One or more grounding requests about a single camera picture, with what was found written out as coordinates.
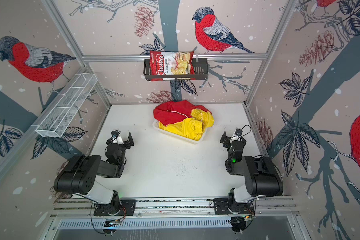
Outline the white plastic basket tray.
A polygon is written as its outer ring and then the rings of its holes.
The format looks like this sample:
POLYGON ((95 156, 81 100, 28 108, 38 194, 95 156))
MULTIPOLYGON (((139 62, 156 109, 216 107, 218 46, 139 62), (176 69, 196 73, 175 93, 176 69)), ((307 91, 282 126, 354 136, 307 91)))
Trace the white plastic basket tray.
POLYGON ((204 137, 205 137, 205 135, 206 135, 206 133, 208 132, 208 129, 206 129, 206 131, 202 134, 201 138, 196 141, 196 140, 192 140, 192 139, 189 139, 189 138, 186 138, 186 137, 183 137, 183 136, 180 136, 180 135, 176 135, 176 134, 174 134, 174 133, 171 133, 171 132, 162 130, 162 129, 159 128, 159 123, 160 123, 160 122, 157 121, 157 120, 154 120, 154 121, 153 121, 152 126, 153 126, 153 128, 154 128, 156 131, 158 131, 158 132, 160 132, 160 133, 162 133, 162 134, 164 134, 164 135, 171 136, 171 137, 174 137, 174 138, 176 138, 176 139, 179 139, 179 140, 182 140, 182 141, 185 141, 185 142, 194 144, 194 145, 202 142, 203 139, 204 139, 204 137))

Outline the yellow shorts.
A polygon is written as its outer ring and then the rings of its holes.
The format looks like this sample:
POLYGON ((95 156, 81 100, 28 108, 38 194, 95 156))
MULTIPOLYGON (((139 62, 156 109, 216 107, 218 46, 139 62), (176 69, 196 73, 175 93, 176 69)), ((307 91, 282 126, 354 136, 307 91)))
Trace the yellow shorts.
POLYGON ((164 125, 159 122, 159 128, 166 132, 185 137, 194 141, 199 141, 206 129, 214 125, 214 117, 210 112, 200 109, 193 109, 191 117, 185 118, 181 122, 164 125))

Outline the red shorts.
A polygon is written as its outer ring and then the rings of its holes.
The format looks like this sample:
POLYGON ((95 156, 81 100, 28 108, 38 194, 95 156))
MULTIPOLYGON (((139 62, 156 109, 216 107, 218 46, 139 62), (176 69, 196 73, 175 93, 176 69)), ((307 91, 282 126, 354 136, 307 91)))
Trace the red shorts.
POLYGON ((155 120, 167 126, 169 124, 180 123, 187 118, 193 118, 192 112, 195 110, 212 113, 202 105, 193 105, 184 100, 180 102, 165 102, 158 105, 153 110, 153 116, 155 120))

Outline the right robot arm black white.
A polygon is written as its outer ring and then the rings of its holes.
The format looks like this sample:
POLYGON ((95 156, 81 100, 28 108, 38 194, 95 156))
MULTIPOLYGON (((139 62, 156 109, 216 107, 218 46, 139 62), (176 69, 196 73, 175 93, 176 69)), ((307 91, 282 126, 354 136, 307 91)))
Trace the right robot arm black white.
POLYGON ((244 177, 244 184, 233 188, 228 193, 228 211, 241 214, 259 198, 270 198, 283 194, 283 181, 277 168, 269 157, 258 155, 245 156, 244 147, 247 141, 238 135, 232 137, 223 133, 220 143, 227 149, 225 160, 226 171, 231 176, 244 177))

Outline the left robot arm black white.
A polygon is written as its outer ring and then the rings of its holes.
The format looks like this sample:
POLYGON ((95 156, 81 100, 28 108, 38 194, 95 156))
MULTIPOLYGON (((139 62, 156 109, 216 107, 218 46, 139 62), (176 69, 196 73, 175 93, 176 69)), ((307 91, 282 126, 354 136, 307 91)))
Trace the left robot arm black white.
POLYGON ((72 157, 55 179, 55 192, 77 195, 91 201, 96 217, 131 216, 136 201, 121 201, 116 190, 105 187, 96 177, 119 179, 127 162, 126 150, 134 145, 132 134, 124 141, 119 130, 112 131, 106 141, 107 159, 103 161, 98 155, 72 157))

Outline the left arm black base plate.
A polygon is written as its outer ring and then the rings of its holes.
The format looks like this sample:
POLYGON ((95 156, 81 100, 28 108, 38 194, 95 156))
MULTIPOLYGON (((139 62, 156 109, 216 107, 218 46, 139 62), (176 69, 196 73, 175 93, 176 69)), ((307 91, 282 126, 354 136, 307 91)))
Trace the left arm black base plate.
POLYGON ((107 205, 95 205, 93 215, 95 217, 124 217, 133 216, 136 200, 119 200, 107 205))

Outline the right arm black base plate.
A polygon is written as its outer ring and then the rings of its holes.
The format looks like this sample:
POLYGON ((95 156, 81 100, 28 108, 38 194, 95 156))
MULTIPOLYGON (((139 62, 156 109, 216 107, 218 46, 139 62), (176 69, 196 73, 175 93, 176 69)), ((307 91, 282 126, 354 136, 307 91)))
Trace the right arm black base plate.
POLYGON ((213 199, 213 209, 216 215, 254 215, 255 207, 252 204, 237 203, 228 198, 213 199))

